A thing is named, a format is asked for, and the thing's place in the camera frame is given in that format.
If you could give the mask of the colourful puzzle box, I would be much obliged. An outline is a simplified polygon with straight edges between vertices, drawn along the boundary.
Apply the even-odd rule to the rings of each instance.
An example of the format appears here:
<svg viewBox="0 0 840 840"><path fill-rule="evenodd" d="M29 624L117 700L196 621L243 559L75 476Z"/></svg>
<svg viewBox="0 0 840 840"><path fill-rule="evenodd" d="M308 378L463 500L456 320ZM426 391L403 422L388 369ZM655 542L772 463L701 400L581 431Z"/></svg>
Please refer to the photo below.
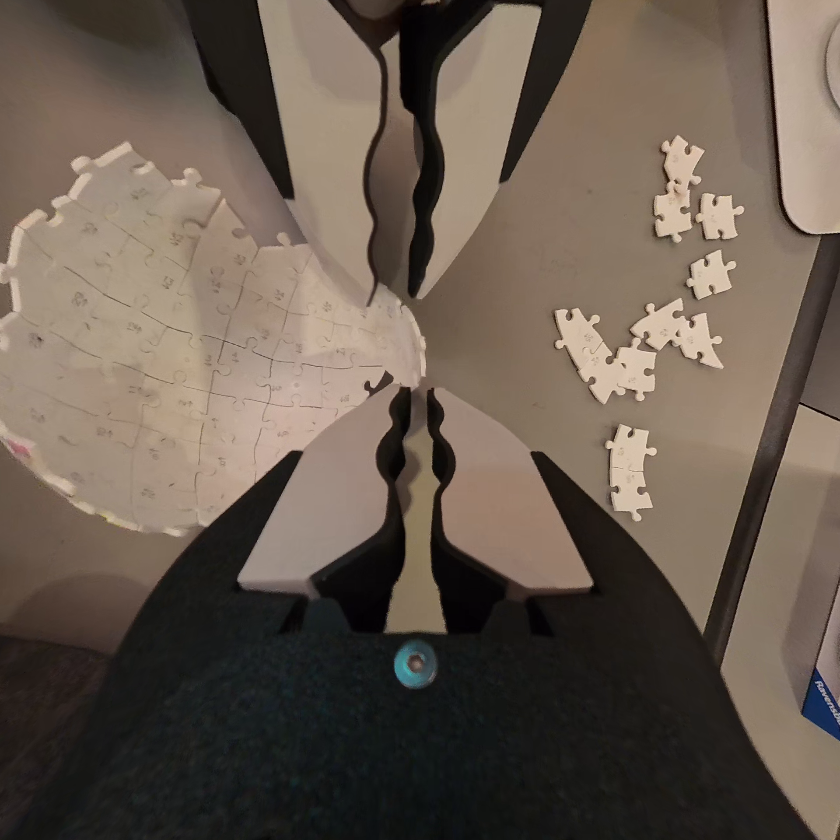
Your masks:
<svg viewBox="0 0 840 840"><path fill-rule="evenodd" d="M839 706L818 668L814 668L805 693L801 714L804 719L839 740Z"/></svg>

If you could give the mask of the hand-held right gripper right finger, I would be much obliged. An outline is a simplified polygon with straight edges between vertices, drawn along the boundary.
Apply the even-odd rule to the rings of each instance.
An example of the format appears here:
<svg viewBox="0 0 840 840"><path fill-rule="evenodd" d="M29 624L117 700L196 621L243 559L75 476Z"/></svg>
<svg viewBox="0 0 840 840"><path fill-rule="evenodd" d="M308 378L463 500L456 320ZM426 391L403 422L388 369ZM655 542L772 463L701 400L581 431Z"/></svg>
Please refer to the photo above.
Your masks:
<svg viewBox="0 0 840 840"><path fill-rule="evenodd" d="M503 602L582 595L592 576L531 449L442 387L427 392L438 481L430 557L449 634L479 634Z"/></svg>

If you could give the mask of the partly built white puzzle ball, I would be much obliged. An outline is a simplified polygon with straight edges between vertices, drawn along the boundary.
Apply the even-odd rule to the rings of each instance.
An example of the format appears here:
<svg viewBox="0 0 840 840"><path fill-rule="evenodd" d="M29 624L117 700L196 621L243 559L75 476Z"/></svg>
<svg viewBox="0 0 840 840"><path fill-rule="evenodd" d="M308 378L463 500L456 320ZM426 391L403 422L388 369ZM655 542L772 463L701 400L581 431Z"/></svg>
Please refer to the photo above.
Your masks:
<svg viewBox="0 0 840 840"><path fill-rule="evenodd" d="M71 505L180 537L390 382L425 339L378 287L354 306L312 249L260 247L199 172L124 142L10 237L2 444Z"/></svg>

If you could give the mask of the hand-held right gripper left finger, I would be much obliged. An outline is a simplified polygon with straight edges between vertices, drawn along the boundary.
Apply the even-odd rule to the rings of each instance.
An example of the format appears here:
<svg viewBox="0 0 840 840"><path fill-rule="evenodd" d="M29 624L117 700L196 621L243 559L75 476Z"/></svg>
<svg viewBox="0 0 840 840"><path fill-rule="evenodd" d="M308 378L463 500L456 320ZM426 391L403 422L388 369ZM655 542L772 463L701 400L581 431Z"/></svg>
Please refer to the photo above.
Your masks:
<svg viewBox="0 0 840 840"><path fill-rule="evenodd" d="M354 631L384 631L405 561L396 482L412 392L388 385L302 452L238 575L252 592L332 599Z"/></svg>

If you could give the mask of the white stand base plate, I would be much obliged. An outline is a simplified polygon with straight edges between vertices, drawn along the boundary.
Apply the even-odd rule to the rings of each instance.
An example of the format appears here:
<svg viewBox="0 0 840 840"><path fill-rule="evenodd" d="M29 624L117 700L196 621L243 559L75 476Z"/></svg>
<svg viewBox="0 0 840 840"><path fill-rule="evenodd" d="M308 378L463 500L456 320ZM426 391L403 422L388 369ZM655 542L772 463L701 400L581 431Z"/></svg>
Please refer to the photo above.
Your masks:
<svg viewBox="0 0 840 840"><path fill-rule="evenodd" d="M839 232L839 2L767 1L784 210L802 232Z"/></svg>

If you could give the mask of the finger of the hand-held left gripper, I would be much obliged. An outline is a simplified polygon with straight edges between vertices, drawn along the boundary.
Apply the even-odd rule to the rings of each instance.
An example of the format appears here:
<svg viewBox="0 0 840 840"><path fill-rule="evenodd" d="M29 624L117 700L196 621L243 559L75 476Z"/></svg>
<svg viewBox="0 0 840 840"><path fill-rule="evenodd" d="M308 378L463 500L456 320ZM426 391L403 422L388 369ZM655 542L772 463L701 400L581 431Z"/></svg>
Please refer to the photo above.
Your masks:
<svg viewBox="0 0 840 840"><path fill-rule="evenodd" d="M422 153L407 289L425 298L476 231L501 170L533 43L538 3L422 3L400 29L401 95Z"/></svg>
<svg viewBox="0 0 840 840"><path fill-rule="evenodd" d="M382 32L351 2L260 1L290 173L287 204L328 277L354 305L377 286L370 193L384 129Z"/></svg>

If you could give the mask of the puzzle pieces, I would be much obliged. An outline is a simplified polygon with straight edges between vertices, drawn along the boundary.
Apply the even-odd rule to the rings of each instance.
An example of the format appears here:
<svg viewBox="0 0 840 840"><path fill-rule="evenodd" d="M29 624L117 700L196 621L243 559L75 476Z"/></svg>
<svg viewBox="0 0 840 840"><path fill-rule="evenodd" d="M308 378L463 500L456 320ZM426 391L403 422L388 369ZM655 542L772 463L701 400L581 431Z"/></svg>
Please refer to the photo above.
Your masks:
<svg viewBox="0 0 840 840"><path fill-rule="evenodd" d="M704 192L696 211L692 209L691 189L702 180L697 167L704 149L677 134L663 141L659 150L664 157L665 185L653 199L655 236L677 245L693 226L699 225L706 241L736 238L744 207L735 204L731 195ZM718 355L722 337L710 331L708 315L699 312L687 317L684 309L681 297L661 306L647 303L643 317L629 328L630 343L617 350L611 350L599 333L599 316L586 316L578 308L556 309L553 321L558 338L553 345L568 354L598 403L605 405L612 396L626 394L642 402L655 390L657 352L667 346L676 348L688 361L723 369ZM630 515L635 522L641 520L642 511L653 507L644 469L646 459L656 456L657 449L648 440L648 430L618 424L604 444L612 509Z"/></svg>

